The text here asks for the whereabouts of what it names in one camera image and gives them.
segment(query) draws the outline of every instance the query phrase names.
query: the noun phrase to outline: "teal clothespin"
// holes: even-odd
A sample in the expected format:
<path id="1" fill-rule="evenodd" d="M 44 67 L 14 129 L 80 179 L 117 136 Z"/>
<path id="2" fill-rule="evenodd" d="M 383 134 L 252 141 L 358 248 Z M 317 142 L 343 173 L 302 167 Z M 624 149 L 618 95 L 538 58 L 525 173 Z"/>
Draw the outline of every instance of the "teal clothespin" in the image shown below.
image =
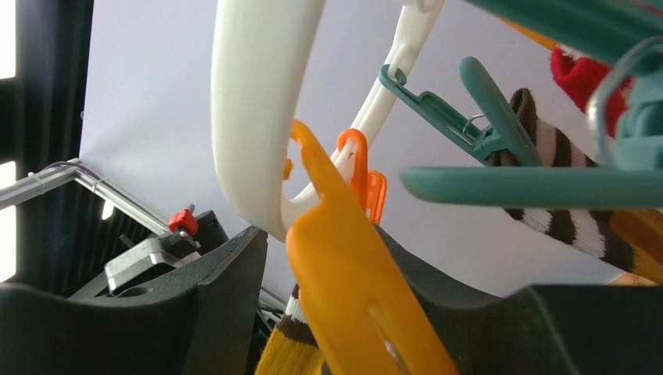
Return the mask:
<path id="1" fill-rule="evenodd" d="M 384 65 L 380 71 L 382 85 L 482 164 L 487 164 L 493 152 L 508 149 L 520 165 L 540 166 L 541 159 L 532 140 L 502 96 L 500 89 L 477 59 L 474 57 L 463 59 L 461 79 L 483 111 L 483 116 L 490 121 L 486 129 L 480 130 L 472 124 L 478 116 L 465 118 L 430 91 L 421 95 L 408 91 L 405 88 L 407 79 L 402 71 L 396 70 L 395 80 L 389 77 L 389 65 Z"/>
<path id="2" fill-rule="evenodd" d="M 587 109 L 602 166 L 414 167 L 401 172 L 406 189 L 430 202 L 505 208 L 643 209 L 663 207 L 663 37 L 649 38 L 617 61 Z M 621 82 L 642 69 L 630 109 L 617 129 L 615 156 L 607 146 L 604 111 Z"/>

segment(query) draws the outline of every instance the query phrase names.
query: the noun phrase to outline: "orange clothespin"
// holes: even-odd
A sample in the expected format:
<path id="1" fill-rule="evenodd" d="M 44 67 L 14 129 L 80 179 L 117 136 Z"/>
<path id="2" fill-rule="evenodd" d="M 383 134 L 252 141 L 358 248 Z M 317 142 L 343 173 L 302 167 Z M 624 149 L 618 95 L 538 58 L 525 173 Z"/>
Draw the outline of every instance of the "orange clothespin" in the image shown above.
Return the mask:
<path id="1" fill-rule="evenodd" d="M 342 150 L 348 139 L 357 144 L 354 155 L 354 172 L 348 183 L 356 195 L 361 208 L 367 213 L 372 223 L 380 224 L 382 208 L 387 198 L 387 177 L 377 170 L 368 170 L 368 143 L 366 137 L 357 129 L 347 129 L 339 135 L 336 148 Z"/>
<path id="2" fill-rule="evenodd" d="M 291 225 L 285 245 L 299 282 L 299 303 L 331 372 L 457 374 L 380 235 L 320 143 L 297 120 L 291 135 L 320 201 Z"/>

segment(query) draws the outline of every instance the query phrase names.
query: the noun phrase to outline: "white wall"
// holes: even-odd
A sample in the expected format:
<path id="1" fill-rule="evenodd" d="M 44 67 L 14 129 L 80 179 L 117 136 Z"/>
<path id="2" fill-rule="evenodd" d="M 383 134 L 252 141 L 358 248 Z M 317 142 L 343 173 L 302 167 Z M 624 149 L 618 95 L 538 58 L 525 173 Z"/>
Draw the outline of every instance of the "white wall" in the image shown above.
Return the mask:
<path id="1" fill-rule="evenodd" d="M 214 209 L 232 236 L 248 224 L 224 200 L 212 160 L 215 9 L 215 0 L 95 2 L 81 158 L 167 216 L 192 202 Z M 328 0 L 296 117 L 330 153 L 378 74 L 399 12 L 389 0 Z M 582 114 L 550 77 L 549 52 L 459 0 L 442 9 L 409 89 L 434 91 L 465 116 L 477 113 L 458 76 L 466 55 L 486 66 L 507 98 L 530 88 L 541 117 L 591 151 Z M 293 160 L 296 152 L 291 147 Z M 620 274 L 513 222 L 501 209 L 411 197 L 398 179 L 403 167 L 477 163 L 402 103 L 371 148 L 370 164 L 389 178 L 383 227 L 471 286 L 505 295 L 528 283 L 603 283 Z M 293 196 L 307 182 L 299 166 L 285 190 Z M 273 239 L 263 284 L 281 297 L 294 284 L 284 246 Z"/>

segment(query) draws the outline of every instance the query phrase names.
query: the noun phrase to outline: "teal hanger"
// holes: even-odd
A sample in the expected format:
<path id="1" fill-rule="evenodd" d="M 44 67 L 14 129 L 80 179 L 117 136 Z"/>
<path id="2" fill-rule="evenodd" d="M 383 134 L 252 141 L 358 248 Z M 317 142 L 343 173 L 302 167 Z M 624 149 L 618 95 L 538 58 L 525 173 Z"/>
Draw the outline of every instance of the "teal hanger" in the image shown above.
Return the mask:
<path id="1" fill-rule="evenodd" d="M 601 167 L 414 167 L 401 172 L 406 189 L 430 202 L 505 208 L 642 209 L 663 207 L 663 37 L 649 38 L 617 61 L 590 99 Z M 629 110 L 618 124 L 614 156 L 607 145 L 605 106 L 641 63 Z"/>
<path id="2" fill-rule="evenodd" d="M 465 1 L 610 65 L 641 41 L 663 35 L 662 0 Z"/>
<path id="3" fill-rule="evenodd" d="M 460 70 L 464 86 L 483 111 L 479 116 L 485 116 L 490 122 L 484 130 L 472 124 L 479 116 L 466 119 L 429 91 L 421 95 L 408 91 L 407 79 L 401 70 L 396 70 L 393 80 L 389 77 L 389 65 L 384 65 L 379 77 L 382 85 L 482 164 L 488 163 L 493 152 L 508 149 L 520 165 L 540 166 L 536 147 L 486 69 L 474 57 L 466 57 L 461 61 Z"/>

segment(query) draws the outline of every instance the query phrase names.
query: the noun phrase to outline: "metal rod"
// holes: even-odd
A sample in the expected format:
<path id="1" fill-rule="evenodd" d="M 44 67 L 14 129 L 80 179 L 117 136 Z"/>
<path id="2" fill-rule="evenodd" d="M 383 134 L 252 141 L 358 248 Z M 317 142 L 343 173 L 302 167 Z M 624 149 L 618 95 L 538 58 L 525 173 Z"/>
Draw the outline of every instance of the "metal rod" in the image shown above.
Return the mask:
<path id="1" fill-rule="evenodd" d="M 168 219 L 138 198 L 81 163 L 78 159 L 47 167 L 0 190 L 0 209 L 19 205 L 75 180 L 100 198 L 112 202 L 120 211 L 155 234 L 170 233 Z"/>
<path id="2" fill-rule="evenodd" d="M 71 297 L 68 299 L 71 301 L 81 301 L 84 299 L 94 298 L 107 286 L 108 279 L 106 279 L 106 273 L 101 272 L 99 275 L 95 276 L 94 279 L 90 280 L 86 285 L 83 285 L 81 289 L 76 291 L 76 293 L 71 295 Z"/>
<path id="3" fill-rule="evenodd" d="M 102 199 L 113 203 L 120 211 L 136 220 L 155 234 L 170 233 L 168 220 L 138 198 L 128 193 L 112 181 L 102 178 L 97 180 L 88 173 L 89 167 L 76 170 L 75 181 L 89 189 Z"/>
<path id="4" fill-rule="evenodd" d="M 76 169 L 75 166 L 48 168 L 0 189 L 0 209 L 19 205 L 73 181 Z"/>

